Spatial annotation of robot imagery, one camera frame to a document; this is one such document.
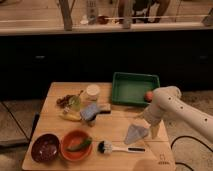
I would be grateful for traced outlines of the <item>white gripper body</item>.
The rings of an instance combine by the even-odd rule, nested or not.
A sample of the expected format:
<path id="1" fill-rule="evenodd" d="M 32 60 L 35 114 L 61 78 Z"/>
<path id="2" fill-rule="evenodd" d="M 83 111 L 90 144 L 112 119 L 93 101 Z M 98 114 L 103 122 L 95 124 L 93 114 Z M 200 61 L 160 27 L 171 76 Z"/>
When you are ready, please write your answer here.
<path id="1" fill-rule="evenodd" d="M 163 117 L 164 110 L 156 104 L 150 104 L 143 111 L 143 118 L 151 125 L 158 125 Z"/>

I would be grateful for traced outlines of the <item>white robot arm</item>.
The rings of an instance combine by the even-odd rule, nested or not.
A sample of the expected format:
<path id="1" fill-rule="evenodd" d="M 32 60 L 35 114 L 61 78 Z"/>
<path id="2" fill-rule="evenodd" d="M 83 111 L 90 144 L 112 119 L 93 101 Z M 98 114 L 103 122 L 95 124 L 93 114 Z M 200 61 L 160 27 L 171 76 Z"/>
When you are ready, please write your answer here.
<path id="1" fill-rule="evenodd" d="M 180 98 L 181 91 L 176 86 L 156 88 L 151 103 L 142 113 L 143 118 L 154 127 L 166 112 L 171 112 L 213 143 L 213 116 L 186 104 Z"/>

